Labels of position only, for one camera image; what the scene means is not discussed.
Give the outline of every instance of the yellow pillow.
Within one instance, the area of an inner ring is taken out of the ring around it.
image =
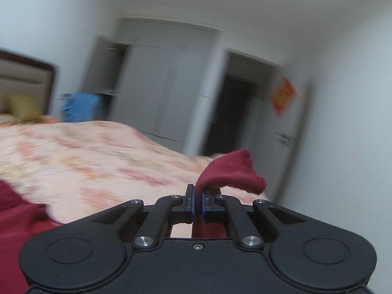
[[[42,115],[35,96],[30,95],[9,95],[8,112],[23,123],[40,121]]]

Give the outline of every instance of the red paper sign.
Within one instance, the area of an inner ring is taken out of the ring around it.
[[[288,78],[283,78],[282,84],[272,94],[271,102],[275,113],[282,116],[283,112],[290,106],[295,95],[295,89]]]

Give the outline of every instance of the red cloth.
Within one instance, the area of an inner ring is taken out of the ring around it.
[[[248,149],[228,153],[212,161],[196,182],[196,214],[192,226],[193,238],[226,237],[223,225],[203,223],[201,217],[201,194],[209,188],[213,195],[220,188],[230,186],[249,193],[260,194],[265,190],[265,179],[256,174]]]
[[[33,235],[58,225],[45,205],[23,200],[0,180],[0,293],[22,294],[29,288],[19,268],[20,248]]]

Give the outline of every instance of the floral bedspread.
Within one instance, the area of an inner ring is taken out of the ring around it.
[[[48,204],[62,223],[130,199],[147,205],[183,195],[211,160],[173,152],[116,122],[0,128],[0,178],[26,200]],[[246,204],[263,197],[228,187],[222,193]]]

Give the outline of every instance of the brown headboard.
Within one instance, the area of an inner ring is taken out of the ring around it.
[[[5,112],[4,96],[23,94],[36,96],[46,114],[55,75],[54,66],[0,50],[0,112]]]

